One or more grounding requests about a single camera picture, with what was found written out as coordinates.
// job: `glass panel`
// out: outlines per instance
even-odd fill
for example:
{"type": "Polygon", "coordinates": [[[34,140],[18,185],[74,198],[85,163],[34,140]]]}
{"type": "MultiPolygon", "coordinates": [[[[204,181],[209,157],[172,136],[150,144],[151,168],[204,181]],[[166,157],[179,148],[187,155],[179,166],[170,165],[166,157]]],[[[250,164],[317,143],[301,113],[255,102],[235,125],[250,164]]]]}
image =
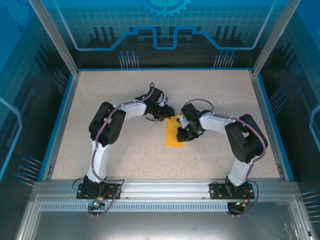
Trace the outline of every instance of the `glass panel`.
{"type": "Polygon", "coordinates": [[[32,239],[297,240],[296,232],[286,203],[260,202],[240,218],[226,212],[108,212],[93,219],[85,212],[41,212],[32,239]]]}
{"type": "Polygon", "coordinates": [[[250,68],[286,3],[44,1],[80,68],[120,69],[250,68]]]}
{"type": "Polygon", "coordinates": [[[293,175],[301,192],[310,192],[306,206],[315,206],[313,217],[319,212],[311,191],[320,192],[319,12],[319,1],[300,2],[261,71],[293,175]]]}
{"type": "Polygon", "coordinates": [[[27,0],[0,0],[0,35],[0,235],[14,239],[70,72],[27,0]]]}

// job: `white robotic arm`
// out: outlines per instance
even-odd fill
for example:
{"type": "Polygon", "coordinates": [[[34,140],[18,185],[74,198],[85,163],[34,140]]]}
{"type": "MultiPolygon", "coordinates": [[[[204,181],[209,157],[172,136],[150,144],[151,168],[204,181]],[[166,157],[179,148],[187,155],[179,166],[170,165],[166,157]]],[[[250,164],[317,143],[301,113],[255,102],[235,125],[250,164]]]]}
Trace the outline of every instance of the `white robotic arm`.
{"type": "Polygon", "coordinates": [[[166,104],[168,97],[164,95],[161,90],[154,88],[150,94],[151,95],[144,101],[141,100],[145,95],[137,97],[135,100],[137,102],[125,104],[121,107],[119,107],[120,105],[113,105],[108,102],[102,103],[89,127],[91,133],[90,137],[92,139],[91,157],[93,158],[96,150],[93,167],[94,172],[98,177],[93,173],[91,162],[89,170],[84,177],[85,184],[94,186],[100,184],[102,182],[101,179],[107,177],[106,169],[111,145],[118,139],[125,120],[136,116],[151,114],[156,121],[162,121],[164,118],[173,117],[175,115],[174,109],[166,104]],[[105,123],[107,117],[111,114],[111,111],[117,107],[118,109],[112,115],[108,125],[99,135],[98,145],[96,146],[95,140],[98,132],[105,123]]]}
{"type": "MultiPolygon", "coordinates": [[[[185,105],[181,113],[178,116],[182,126],[178,128],[177,139],[179,142],[198,138],[206,130],[212,130],[228,136],[235,159],[232,170],[226,177],[225,187],[229,194],[232,195],[237,187],[246,182],[252,164],[263,153],[262,142],[250,129],[235,121],[234,118],[221,118],[209,110],[199,112],[191,103],[185,105]]],[[[250,115],[245,114],[238,119],[249,124],[257,131],[262,137],[265,146],[268,146],[266,138],[250,115]]]]}
{"type": "MultiPolygon", "coordinates": [[[[147,109],[147,105],[143,102],[128,104],[120,108],[120,110],[125,112],[124,121],[133,117],[143,116],[146,112],[146,109],[147,109]]],[[[107,169],[107,163],[108,163],[111,146],[112,146],[111,144],[107,144],[103,146],[100,142],[98,142],[98,149],[96,151],[95,158],[94,158],[94,170],[101,179],[105,179],[107,177],[106,169],[107,169]]],[[[94,154],[95,148],[96,148],[96,142],[92,140],[92,155],[94,154]]],[[[92,171],[91,163],[86,175],[88,176],[88,179],[90,179],[93,182],[96,182],[96,183],[101,182],[101,180],[99,180],[94,175],[92,171]]]]}

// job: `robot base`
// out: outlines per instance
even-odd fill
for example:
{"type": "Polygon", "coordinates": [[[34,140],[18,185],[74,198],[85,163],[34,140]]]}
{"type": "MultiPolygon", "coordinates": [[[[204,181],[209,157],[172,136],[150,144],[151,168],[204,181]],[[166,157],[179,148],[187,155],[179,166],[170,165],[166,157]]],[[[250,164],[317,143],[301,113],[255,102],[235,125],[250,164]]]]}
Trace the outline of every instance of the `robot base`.
{"type": "Polygon", "coordinates": [[[113,199],[118,188],[121,184],[119,183],[106,183],[103,184],[102,195],[98,192],[92,191],[86,184],[81,183],[78,186],[78,191],[76,193],[76,199],[96,199],[98,197],[103,197],[103,199],[113,199]]]}
{"type": "Polygon", "coordinates": [[[213,183],[209,184],[209,192],[210,192],[210,199],[211,200],[219,200],[219,199],[230,199],[230,200],[245,200],[248,199],[248,195],[244,192],[244,190],[248,190],[250,192],[250,199],[255,198],[254,189],[252,184],[245,182],[241,186],[236,187],[235,192],[230,195],[226,190],[225,183],[217,183],[214,181],[213,183]]]}

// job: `gear logo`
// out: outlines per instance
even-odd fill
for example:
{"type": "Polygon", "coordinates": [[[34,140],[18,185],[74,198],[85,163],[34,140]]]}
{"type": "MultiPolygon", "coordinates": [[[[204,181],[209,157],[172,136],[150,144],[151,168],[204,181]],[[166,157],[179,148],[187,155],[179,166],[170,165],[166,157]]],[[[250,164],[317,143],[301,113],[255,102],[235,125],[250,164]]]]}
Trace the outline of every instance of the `gear logo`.
{"type": "Polygon", "coordinates": [[[23,25],[29,17],[28,0],[0,0],[0,7],[6,7],[19,25],[23,25]]]}
{"type": "Polygon", "coordinates": [[[149,10],[150,14],[156,14],[157,17],[174,14],[180,14],[181,10],[187,9],[187,4],[191,4],[191,0],[142,0],[144,10],[149,10]]]}

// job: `beige work surface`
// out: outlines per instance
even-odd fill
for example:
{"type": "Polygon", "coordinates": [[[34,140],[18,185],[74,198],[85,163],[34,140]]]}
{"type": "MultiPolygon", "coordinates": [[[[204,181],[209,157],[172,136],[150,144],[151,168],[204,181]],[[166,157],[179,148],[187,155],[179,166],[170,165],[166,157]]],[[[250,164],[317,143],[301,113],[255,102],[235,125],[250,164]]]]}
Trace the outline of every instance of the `beige work surface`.
{"type": "MultiPolygon", "coordinates": [[[[176,113],[185,102],[203,98],[214,112],[227,116],[253,116],[263,134],[265,125],[247,70],[141,70],[81,72],[68,116],[52,179],[76,179],[88,171],[92,144],[89,124],[102,102],[119,104],[149,90],[149,83],[162,90],[176,113]]],[[[194,102],[202,111],[205,102],[194,102]]],[[[225,178],[234,155],[226,135],[206,131],[185,142],[183,148],[165,147],[166,122],[137,116],[124,122],[107,163],[108,178],[207,179],[225,178]]],[[[271,147],[253,168],[251,177],[278,178],[271,147]]]]}

